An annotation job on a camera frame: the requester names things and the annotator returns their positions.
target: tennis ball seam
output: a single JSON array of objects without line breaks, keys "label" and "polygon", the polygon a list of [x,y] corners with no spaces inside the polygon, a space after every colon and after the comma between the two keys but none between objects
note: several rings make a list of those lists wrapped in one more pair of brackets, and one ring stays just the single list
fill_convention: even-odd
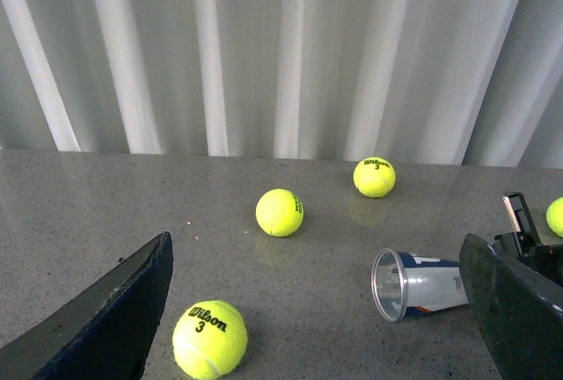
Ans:
[{"label": "tennis ball seam", "polygon": [[284,207],[283,212],[278,217],[278,220],[275,223],[272,223],[272,226],[270,227],[270,235],[274,235],[274,231],[278,227],[278,224],[282,222],[282,220],[285,218],[285,215],[288,212],[288,206],[286,205],[283,207]]},{"label": "tennis ball seam", "polygon": [[195,352],[197,355],[200,356],[200,358],[202,358],[208,365],[209,367],[213,370],[213,372],[216,374],[215,378],[218,378],[220,376],[223,375],[223,373],[221,371],[219,371],[219,368],[197,347],[194,346],[194,344],[192,342],[186,342],[185,345],[187,345],[187,347],[192,350],[193,352]]},{"label": "tennis ball seam", "polygon": [[230,307],[229,305],[224,305],[224,301],[214,301],[214,302],[215,304],[219,305],[221,308],[227,310],[234,317],[244,321],[243,316],[240,314],[239,311],[235,310],[234,307]]}]

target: tennis ball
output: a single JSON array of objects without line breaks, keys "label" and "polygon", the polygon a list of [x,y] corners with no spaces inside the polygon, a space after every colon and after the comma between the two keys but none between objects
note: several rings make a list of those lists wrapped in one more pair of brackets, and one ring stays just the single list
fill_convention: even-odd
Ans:
[{"label": "tennis ball", "polygon": [[179,319],[172,335],[176,363],[198,380],[214,380],[234,370],[247,342],[245,321],[224,301],[194,304]]},{"label": "tennis ball", "polygon": [[355,167],[354,184],[368,197],[384,197],[395,186],[395,169],[380,157],[364,158]]},{"label": "tennis ball", "polygon": [[563,238],[563,197],[550,204],[545,218],[550,229]]},{"label": "tennis ball", "polygon": [[256,221],[268,235],[291,235],[303,221],[303,204],[287,189],[268,191],[256,204]]}]

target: white curtain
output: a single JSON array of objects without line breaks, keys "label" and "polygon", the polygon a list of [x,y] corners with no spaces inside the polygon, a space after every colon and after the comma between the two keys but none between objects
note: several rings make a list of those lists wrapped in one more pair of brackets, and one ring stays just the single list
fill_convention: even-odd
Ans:
[{"label": "white curtain", "polygon": [[1,148],[563,168],[563,0],[1,2]]}]

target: speckled surface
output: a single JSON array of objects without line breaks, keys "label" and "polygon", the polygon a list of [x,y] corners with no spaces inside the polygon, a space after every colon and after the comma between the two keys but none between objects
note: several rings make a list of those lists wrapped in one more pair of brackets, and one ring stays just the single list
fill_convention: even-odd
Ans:
[{"label": "speckled surface", "polygon": [[[354,162],[0,150],[0,346],[39,323],[163,230],[172,285],[144,379],[187,379],[172,329],[191,304],[241,311],[247,353],[234,379],[499,379],[468,306],[383,319],[371,266],[384,247],[458,259],[468,232],[510,230],[501,195],[523,192],[541,238],[563,195],[555,170],[396,164],[382,200]],[[285,187],[305,208],[289,238],[263,233],[260,196]]]}]

